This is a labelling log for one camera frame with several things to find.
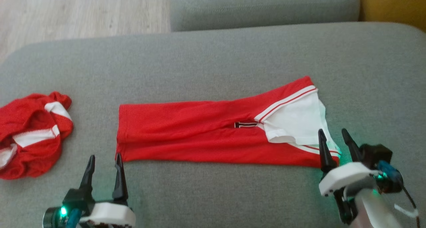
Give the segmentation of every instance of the folded red shirt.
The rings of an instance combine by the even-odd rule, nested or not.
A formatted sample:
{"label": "folded red shirt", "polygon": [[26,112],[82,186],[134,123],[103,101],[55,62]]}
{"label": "folded red shirt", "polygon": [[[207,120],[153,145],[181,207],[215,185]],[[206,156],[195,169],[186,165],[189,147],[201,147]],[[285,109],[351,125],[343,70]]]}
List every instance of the folded red shirt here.
{"label": "folded red shirt", "polygon": [[124,161],[320,167],[320,128],[338,162],[325,107],[311,79],[304,77],[234,101],[120,105],[117,152]]}
{"label": "folded red shirt", "polygon": [[31,94],[0,108],[0,178],[37,177],[61,155],[73,130],[71,99],[58,92]]}

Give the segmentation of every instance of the white stripe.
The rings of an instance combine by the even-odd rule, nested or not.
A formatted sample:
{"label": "white stripe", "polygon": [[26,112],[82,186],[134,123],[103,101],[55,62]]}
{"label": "white stripe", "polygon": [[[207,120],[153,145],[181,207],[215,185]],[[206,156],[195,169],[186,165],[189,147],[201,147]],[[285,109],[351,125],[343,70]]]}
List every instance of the white stripe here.
{"label": "white stripe", "polygon": [[[320,145],[318,145],[318,144],[315,144],[315,145],[306,145],[306,146],[311,146],[311,147],[314,147],[314,148],[318,148],[318,150],[320,149],[319,147],[320,147]],[[328,150],[331,152],[331,153],[338,153],[338,154],[341,154],[342,152],[340,151],[340,148],[334,143],[334,141],[327,141],[327,147],[328,147]]]}
{"label": "white stripe", "polygon": [[[306,147],[306,146],[299,146],[296,143],[289,143],[289,144],[294,146],[295,148],[299,148],[299,149],[304,150],[306,152],[310,152],[310,153],[314,153],[314,154],[318,154],[318,155],[320,154],[320,151],[317,150],[317,149],[312,149],[312,148],[309,148],[309,147]],[[331,154],[331,156],[335,156],[335,157],[340,158],[340,154],[338,154],[338,153],[330,152],[330,154]]]}
{"label": "white stripe", "polygon": [[50,129],[42,129],[36,131],[28,131],[14,135],[12,138],[16,144],[22,148],[40,142],[42,140],[54,139],[59,135],[58,125],[53,126]]}
{"label": "white stripe", "polygon": [[0,169],[3,169],[10,160],[15,156],[18,147],[16,144],[11,144],[9,148],[0,150]]}
{"label": "white stripe", "polygon": [[257,127],[265,131],[265,126],[262,123],[257,123]]}
{"label": "white stripe", "polygon": [[239,127],[255,127],[255,126],[257,126],[257,125],[239,125]]}
{"label": "white stripe", "polygon": [[[297,101],[298,99],[303,98],[304,96],[307,96],[307,95],[309,95],[309,94],[311,94],[311,93],[316,93],[316,92],[318,91],[318,89],[315,89],[315,90],[313,90],[313,91],[311,91],[311,92],[309,92],[309,93],[303,94],[303,93],[307,92],[308,90],[312,90],[312,89],[315,89],[315,86],[314,86],[314,85],[310,85],[310,86],[305,87],[305,88],[303,88],[303,89],[301,89],[301,90],[298,90],[296,93],[291,94],[290,96],[286,97],[285,99],[281,99],[281,100],[279,100],[278,102],[275,102],[274,104],[272,104],[272,105],[270,105],[268,108],[266,108],[264,111],[262,111],[260,114],[258,114],[256,117],[254,117],[254,120],[256,120],[256,121],[260,121],[260,119],[261,119],[263,116],[265,116],[266,114],[268,114],[268,112],[270,112],[270,111],[271,111],[271,110],[273,110],[274,108],[275,108],[275,109],[279,109],[279,108],[280,108],[280,107],[282,107],[282,106],[285,106],[285,105],[291,104],[291,103],[293,103],[293,102]],[[291,99],[294,99],[294,100],[292,100],[292,101],[291,101],[291,102],[289,102],[289,103],[286,103],[286,104],[283,104],[283,105],[281,105],[281,106],[277,107],[278,105],[280,105],[280,104],[282,104],[282,103],[285,103],[285,102],[288,102],[288,101],[290,101]],[[272,115],[272,113],[269,113],[266,117],[264,117],[264,119],[268,118],[270,115]]]}
{"label": "white stripe", "polygon": [[60,102],[47,103],[46,105],[44,105],[44,110],[46,110],[50,113],[55,113],[55,114],[64,116],[64,117],[71,120],[71,117],[68,114],[67,110],[65,109],[65,107]]}

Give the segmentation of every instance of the green led light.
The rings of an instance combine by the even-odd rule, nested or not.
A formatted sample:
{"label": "green led light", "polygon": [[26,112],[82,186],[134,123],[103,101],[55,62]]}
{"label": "green led light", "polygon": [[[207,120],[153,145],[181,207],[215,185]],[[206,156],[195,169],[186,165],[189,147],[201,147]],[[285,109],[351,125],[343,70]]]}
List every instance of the green led light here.
{"label": "green led light", "polygon": [[373,190],[373,195],[375,195],[375,196],[380,196],[380,193],[377,191],[377,190]]}
{"label": "green led light", "polygon": [[376,177],[377,177],[377,180],[382,181],[382,180],[384,180],[385,178],[387,178],[388,176],[386,175],[386,173],[385,173],[385,172],[383,172],[383,175],[377,175]]}
{"label": "green led light", "polygon": [[67,209],[65,207],[61,207],[61,216],[65,216],[67,214]]}

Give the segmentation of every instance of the gray couch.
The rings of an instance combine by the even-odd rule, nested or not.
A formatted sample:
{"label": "gray couch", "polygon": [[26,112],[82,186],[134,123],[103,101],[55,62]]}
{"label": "gray couch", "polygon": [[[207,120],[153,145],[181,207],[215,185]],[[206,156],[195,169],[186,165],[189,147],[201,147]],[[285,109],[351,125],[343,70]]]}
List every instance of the gray couch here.
{"label": "gray couch", "polygon": [[170,0],[172,31],[358,20],[359,0]]}
{"label": "gray couch", "polygon": [[[40,227],[44,211],[78,186],[96,154],[95,199],[114,187],[118,106],[238,99],[311,76],[340,129],[383,143],[425,213],[426,34],[400,24],[343,22],[176,32],[26,46],[0,67],[0,106],[30,93],[69,95],[75,129],[57,164],[38,178],[0,181],[0,227]],[[318,169],[136,161],[125,164],[137,226],[345,227]],[[389,196],[409,207],[403,194]],[[405,227],[413,219],[397,214]]]}

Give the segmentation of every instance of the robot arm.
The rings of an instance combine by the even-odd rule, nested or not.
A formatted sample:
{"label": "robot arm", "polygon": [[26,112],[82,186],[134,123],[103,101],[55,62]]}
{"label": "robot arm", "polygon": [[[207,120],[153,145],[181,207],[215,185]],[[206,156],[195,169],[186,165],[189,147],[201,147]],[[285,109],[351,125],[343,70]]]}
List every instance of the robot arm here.
{"label": "robot arm", "polygon": [[121,154],[115,162],[117,175],[112,200],[96,202],[92,197],[95,156],[92,155],[78,189],[70,189],[61,207],[44,213],[43,228],[134,228],[136,216],[128,207],[127,185]]}
{"label": "robot arm", "polygon": [[342,135],[352,162],[338,167],[331,158],[324,132],[318,131],[323,172],[319,183],[321,195],[334,196],[341,221],[351,228],[402,228],[381,196],[404,190],[416,208],[401,174],[389,164],[392,152],[383,145],[364,144],[359,148],[346,129],[342,129]]}

